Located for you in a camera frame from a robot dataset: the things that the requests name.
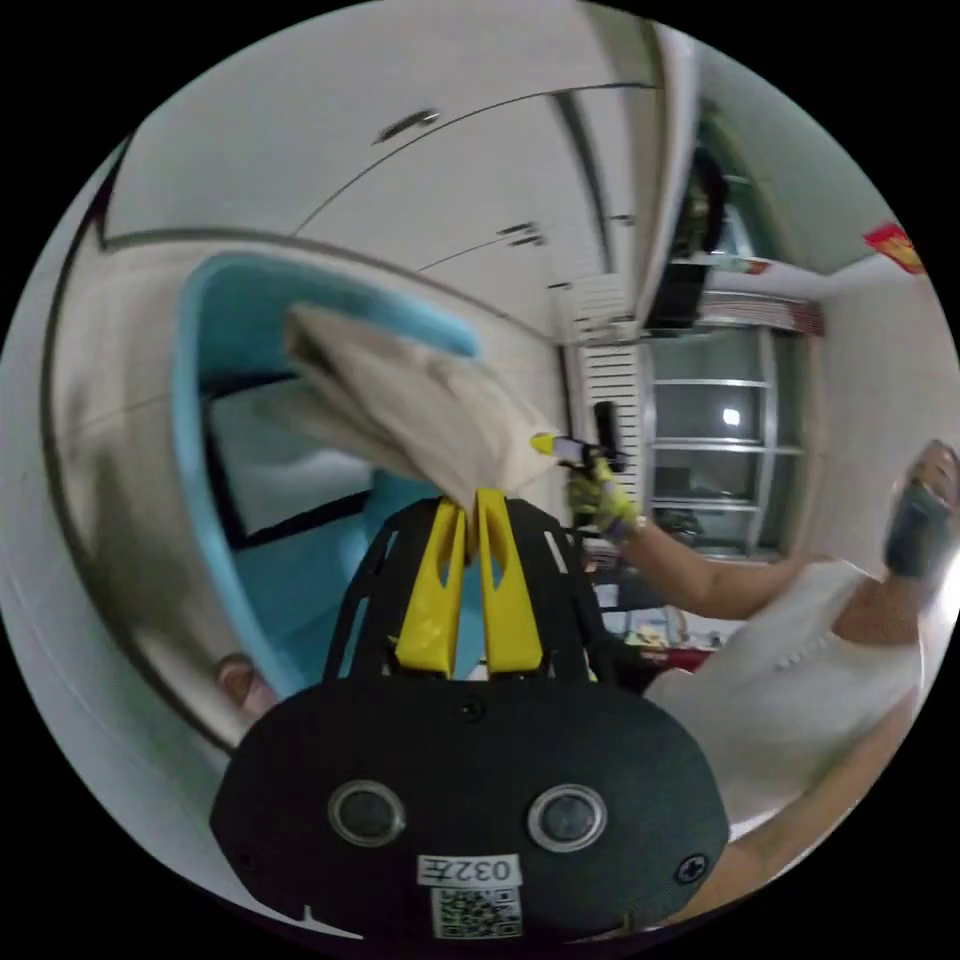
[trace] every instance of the printed number 0327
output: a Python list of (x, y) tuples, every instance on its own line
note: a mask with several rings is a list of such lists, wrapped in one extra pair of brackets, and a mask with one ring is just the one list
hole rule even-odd
[(417, 860), (417, 883), (421, 886), (482, 890), (491, 887), (517, 887), (523, 882), (520, 878), (520, 864), (516, 855), (420, 856)]

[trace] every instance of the white tank top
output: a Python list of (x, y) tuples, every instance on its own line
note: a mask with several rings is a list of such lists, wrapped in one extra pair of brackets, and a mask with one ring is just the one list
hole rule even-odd
[(736, 832), (776, 813), (922, 682), (922, 652), (853, 644), (830, 629), (867, 574), (813, 563), (696, 673), (646, 696), (706, 754)]

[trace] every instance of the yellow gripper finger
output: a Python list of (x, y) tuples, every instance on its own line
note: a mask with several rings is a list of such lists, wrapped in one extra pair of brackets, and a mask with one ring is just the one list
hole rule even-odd
[[(503, 493), (478, 490), (476, 514), (489, 675), (532, 673), (540, 667), (543, 648)], [(494, 564), (500, 568), (499, 584)]]
[(401, 667), (453, 676), (465, 553), (464, 512), (441, 500), (395, 649)]

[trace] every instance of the white cabinet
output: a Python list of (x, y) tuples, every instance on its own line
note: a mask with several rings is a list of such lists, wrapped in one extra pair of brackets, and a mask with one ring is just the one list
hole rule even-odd
[[(533, 243), (512, 246), (511, 241), (501, 240), (452, 257), (423, 273), (506, 315), (507, 319), (498, 324), (504, 332), (520, 324), (551, 341), (559, 336), (555, 298), (549, 289), (551, 273), (546, 247)], [(488, 356), (493, 346), (485, 344)]]
[(611, 272), (633, 312), (647, 275), (665, 160), (660, 91), (578, 90), (607, 215)]
[[(625, 28), (611, 50), (618, 16)], [(365, 170), (445, 124), (554, 90), (657, 82), (638, 24), (574, 0), (378, 0), (298, 24), (217, 65), (144, 121), (117, 178), (108, 235), (296, 232)], [(432, 125), (377, 142), (420, 111), (436, 114)]]
[[(531, 226), (514, 229), (524, 224)], [(541, 259), (551, 279), (599, 272), (596, 210), (549, 96), (423, 137), (351, 184), (300, 235), (422, 270), (498, 237), (530, 234), (547, 242)]]

